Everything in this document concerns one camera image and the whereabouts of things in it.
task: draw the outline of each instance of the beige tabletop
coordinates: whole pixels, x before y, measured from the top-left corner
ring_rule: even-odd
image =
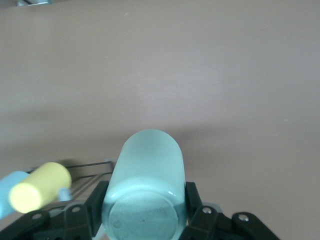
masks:
[[[227,217],[320,239],[320,1],[60,0],[0,8],[0,177],[172,135]]]

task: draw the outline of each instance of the yellow cup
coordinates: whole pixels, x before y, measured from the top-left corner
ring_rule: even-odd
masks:
[[[71,175],[64,166],[47,162],[11,189],[9,202],[15,210],[26,214],[49,204],[60,188],[70,188],[71,183]]]

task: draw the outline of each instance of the yellow cylinder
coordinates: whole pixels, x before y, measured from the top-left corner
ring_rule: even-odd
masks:
[[[60,188],[70,188],[71,183],[71,175],[64,166],[47,162],[11,189],[9,202],[15,210],[26,214],[49,204]]]

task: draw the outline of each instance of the gray surface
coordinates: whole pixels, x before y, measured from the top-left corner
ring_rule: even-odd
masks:
[[[203,201],[319,240],[319,12],[318,0],[0,9],[0,176],[117,157],[158,128]]]

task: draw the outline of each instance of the blue cylinder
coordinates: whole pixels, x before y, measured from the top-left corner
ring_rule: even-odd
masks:
[[[0,180],[0,219],[15,211],[9,203],[9,192],[28,176],[24,171],[14,171]]]
[[[167,133],[148,129],[124,144],[102,205],[111,240],[177,240],[187,220],[181,150]]]

